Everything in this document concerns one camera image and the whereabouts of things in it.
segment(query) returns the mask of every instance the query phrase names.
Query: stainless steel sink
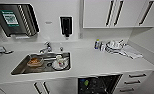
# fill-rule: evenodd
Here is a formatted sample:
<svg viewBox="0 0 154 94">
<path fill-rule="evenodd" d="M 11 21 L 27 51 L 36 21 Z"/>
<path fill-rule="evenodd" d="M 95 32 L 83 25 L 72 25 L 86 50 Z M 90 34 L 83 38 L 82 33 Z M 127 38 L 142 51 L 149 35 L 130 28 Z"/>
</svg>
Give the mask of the stainless steel sink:
<svg viewBox="0 0 154 94">
<path fill-rule="evenodd" d="M 52 63 L 56 60 L 56 56 L 61 55 L 63 58 L 68 58 L 68 65 L 61 70 L 56 70 L 52 67 Z M 29 67 L 27 63 L 32 57 L 43 58 L 44 63 L 40 67 Z M 11 72 L 12 75 L 17 74 L 28 74 L 28 73 L 41 73 L 41 72 L 55 72 L 69 70 L 70 67 L 70 53 L 44 53 L 44 54 L 29 54 L 27 55 L 20 64 Z"/>
</svg>

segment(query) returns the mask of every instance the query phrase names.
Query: black soap dispenser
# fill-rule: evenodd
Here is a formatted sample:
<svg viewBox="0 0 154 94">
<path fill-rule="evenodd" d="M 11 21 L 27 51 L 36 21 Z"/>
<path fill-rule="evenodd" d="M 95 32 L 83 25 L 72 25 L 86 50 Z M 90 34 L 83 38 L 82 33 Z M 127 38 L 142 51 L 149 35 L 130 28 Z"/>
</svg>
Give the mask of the black soap dispenser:
<svg viewBox="0 0 154 94">
<path fill-rule="evenodd" d="M 72 17 L 60 17 L 62 34 L 68 40 L 69 35 L 72 34 Z"/>
</svg>

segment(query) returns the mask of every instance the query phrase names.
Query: sign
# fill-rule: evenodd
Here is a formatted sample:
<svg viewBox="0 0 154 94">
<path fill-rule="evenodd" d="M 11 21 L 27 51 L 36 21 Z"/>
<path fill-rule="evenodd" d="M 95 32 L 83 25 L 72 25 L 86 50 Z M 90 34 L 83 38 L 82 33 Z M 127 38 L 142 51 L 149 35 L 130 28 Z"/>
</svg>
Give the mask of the sign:
<svg viewBox="0 0 154 94">
<path fill-rule="evenodd" d="M 11 10 L 0 10 L 9 27 L 19 26 L 16 16 Z"/>
</svg>

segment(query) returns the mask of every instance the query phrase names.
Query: white wall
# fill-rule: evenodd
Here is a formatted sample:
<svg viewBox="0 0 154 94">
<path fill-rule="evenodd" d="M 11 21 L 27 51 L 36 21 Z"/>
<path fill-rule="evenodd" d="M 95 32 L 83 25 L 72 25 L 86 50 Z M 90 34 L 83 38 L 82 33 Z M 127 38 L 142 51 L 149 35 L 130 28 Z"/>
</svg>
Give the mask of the white wall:
<svg viewBox="0 0 154 94">
<path fill-rule="evenodd" d="M 70 40 L 78 39 L 79 0 L 0 0 L 0 3 L 30 3 L 34 7 L 40 32 L 31 39 L 19 40 L 21 42 L 65 41 L 61 32 L 60 16 L 73 17 L 73 34 Z M 6 38 L 5 35 L 2 37 L 3 42 L 18 42 L 14 38 Z"/>
<path fill-rule="evenodd" d="M 73 34 L 69 41 L 78 39 L 121 40 L 128 41 L 132 29 L 82 29 L 83 0 L 0 0 L 0 3 L 30 3 L 35 10 L 40 32 L 31 39 L 16 40 L 14 37 L 7 38 L 0 27 L 1 43 L 45 42 L 66 41 L 61 34 L 60 16 L 73 17 Z"/>
<path fill-rule="evenodd" d="M 154 28 L 134 29 L 128 43 L 133 44 L 134 47 L 144 54 L 145 59 L 154 64 Z M 135 92 L 135 94 L 154 94 L 154 73 Z"/>
</svg>

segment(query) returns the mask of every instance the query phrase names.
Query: drawer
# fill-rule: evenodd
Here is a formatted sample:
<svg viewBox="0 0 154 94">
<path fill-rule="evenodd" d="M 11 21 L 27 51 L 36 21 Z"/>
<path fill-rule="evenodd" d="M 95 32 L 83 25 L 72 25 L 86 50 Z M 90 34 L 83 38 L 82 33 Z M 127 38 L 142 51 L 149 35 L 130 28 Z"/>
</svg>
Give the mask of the drawer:
<svg viewBox="0 0 154 94">
<path fill-rule="evenodd" d="M 152 71 L 125 73 L 122 75 L 116 87 L 140 86 L 151 73 Z"/>
<path fill-rule="evenodd" d="M 133 94 L 134 90 L 134 87 L 116 88 L 113 94 Z"/>
</svg>

